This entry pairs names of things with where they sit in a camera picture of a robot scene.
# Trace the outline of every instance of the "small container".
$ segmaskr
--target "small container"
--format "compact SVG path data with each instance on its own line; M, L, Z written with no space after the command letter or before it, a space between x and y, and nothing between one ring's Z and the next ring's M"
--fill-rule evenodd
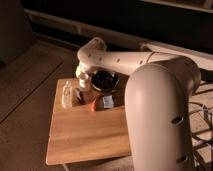
M72 107L72 95L73 88L70 81L66 81L66 84L63 87L61 104L63 108Z
M86 73L81 73L78 76L80 90L83 92L89 91L91 89L91 84L89 80L89 75Z

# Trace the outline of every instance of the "wooden board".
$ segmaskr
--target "wooden board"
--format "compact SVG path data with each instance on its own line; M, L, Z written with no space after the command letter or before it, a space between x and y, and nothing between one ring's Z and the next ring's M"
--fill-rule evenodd
M65 81L59 80L57 85L46 163L54 165L130 155L124 106L98 112L91 112L91 104L63 109L60 99ZM71 82L74 87L78 85L76 79ZM213 96L213 85L202 84L191 102L200 100L201 103ZM189 108L193 135L209 140L212 127L200 116L201 108L195 110L192 104ZM211 162L211 147L201 145L195 136L192 139L195 151L205 163Z

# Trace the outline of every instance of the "wall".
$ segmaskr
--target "wall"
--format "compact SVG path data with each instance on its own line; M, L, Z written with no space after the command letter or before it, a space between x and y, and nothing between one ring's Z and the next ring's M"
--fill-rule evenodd
M139 0L22 0L25 8L213 54L213 13Z

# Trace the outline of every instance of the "beige object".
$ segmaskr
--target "beige object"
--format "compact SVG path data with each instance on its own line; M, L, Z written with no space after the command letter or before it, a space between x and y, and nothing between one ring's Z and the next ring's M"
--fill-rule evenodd
M136 171L195 170L188 98L199 79L184 57L146 64L130 76L125 107Z
M105 52L94 44L103 40L96 37L78 51L82 72L105 68L130 75L125 106L135 170L194 171L187 115L188 99L201 79L197 59L151 51Z

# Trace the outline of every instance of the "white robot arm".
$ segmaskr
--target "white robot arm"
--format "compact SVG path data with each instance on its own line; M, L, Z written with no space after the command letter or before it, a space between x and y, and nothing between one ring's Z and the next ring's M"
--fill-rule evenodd
M188 98L200 71L189 58L156 52L106 52L100 38L78 51L82 72L129 75L125 110L136 171L194 171Z

